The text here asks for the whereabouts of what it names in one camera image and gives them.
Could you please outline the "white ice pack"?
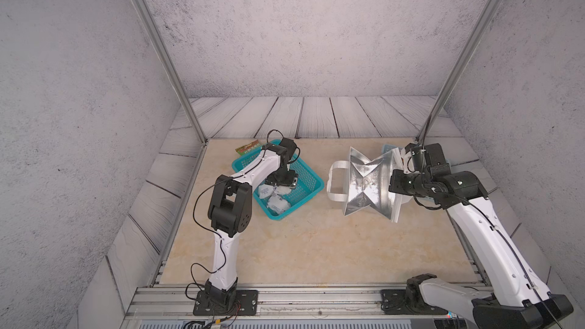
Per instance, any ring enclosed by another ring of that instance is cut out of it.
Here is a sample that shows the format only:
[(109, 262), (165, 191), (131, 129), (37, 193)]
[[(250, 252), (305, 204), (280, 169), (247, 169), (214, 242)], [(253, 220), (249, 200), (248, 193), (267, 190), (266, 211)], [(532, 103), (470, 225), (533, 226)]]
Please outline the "white ice pack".
[(277, 186), (274, 188), (274, 193), (280, 196), (286, 196), (291, 193), (293, 189), (287, 186)]
[(264, 200), (274, 194), (275, 187), (268, 184), (262, 184), (257, 188), (257, 193), (260, 199)]
[(273, 194), (267, 202), (267, 208), (271, 210), (276, 216), (282, 215), (290, 207), (290, 203), (278, 194)]

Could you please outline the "white insulated delivery bag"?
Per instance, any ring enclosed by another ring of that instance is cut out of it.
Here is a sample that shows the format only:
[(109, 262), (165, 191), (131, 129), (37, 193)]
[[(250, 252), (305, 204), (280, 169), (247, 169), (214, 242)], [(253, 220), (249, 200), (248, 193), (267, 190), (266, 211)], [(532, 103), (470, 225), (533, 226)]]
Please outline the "white insulated delivery bag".
[[(335, 161), (329, 169), (326, 184), (328, 198), (344, 204), (345, 216), (370, 208), (396, 223), (399, 221), (402, 204), (411, 198), (388, 191), (395, 169), (404, 170), (402, 156), (388, 152), (370, 159), (351, 147), (348, 159)], [(336, 170), (345, 172), (341, 193), (331, 189)]]

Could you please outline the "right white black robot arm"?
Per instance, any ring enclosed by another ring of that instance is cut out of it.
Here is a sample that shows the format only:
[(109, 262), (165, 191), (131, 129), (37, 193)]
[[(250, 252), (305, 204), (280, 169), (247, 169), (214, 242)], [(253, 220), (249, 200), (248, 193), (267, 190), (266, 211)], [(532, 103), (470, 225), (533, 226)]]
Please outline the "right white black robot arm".
[(573, 313), (566, 295), (539, 279), (498, 216), (481, 181), (468, 171), (392, 173), (389, 190), (429, 197), (458, 225), (489, 278), (492, 292), (447, 283), (433, 274), (412, 277), (406, 296), (412, 309), (440, 308), (479, 328), (549, 328)]

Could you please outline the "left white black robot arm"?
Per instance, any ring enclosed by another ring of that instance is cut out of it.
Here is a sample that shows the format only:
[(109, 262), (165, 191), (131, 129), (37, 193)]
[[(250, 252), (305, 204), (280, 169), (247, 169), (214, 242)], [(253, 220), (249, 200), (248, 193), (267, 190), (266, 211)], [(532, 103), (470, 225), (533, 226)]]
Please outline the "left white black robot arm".
[(240, 172), (220, 175), (213, 184), (208, 219), (215, 245), (213, 268), (204, 284), (204, 294), (214, 305), (227, 311), (235, 304), (239, 239), (251, 222), (255, 189), (266, 179), (276, 185), (293, 185), (297, 174), (289, 165), (299, 155), (300, 150), (291, 139), (282, 138), (277, 144), (266, 143), (259, 155)]

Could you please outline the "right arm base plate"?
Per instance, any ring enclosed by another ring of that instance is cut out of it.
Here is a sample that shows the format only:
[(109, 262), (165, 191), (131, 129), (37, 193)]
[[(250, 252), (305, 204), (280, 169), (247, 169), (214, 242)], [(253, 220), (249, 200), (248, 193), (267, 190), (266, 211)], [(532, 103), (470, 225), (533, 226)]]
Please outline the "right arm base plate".
[(383, 289), (381, 310), (385, 315), (447, 315), (449, 312), (408, 297), (407, 289)]

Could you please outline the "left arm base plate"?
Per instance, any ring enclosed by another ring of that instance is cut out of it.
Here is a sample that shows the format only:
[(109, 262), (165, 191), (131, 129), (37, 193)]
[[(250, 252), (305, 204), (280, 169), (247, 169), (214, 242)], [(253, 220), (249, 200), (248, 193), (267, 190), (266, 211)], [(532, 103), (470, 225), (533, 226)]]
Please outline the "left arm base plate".
[(194, 316), (229, 317), (255, 316), (258, 304), (257, 290), (200, 291), (195, 299)]

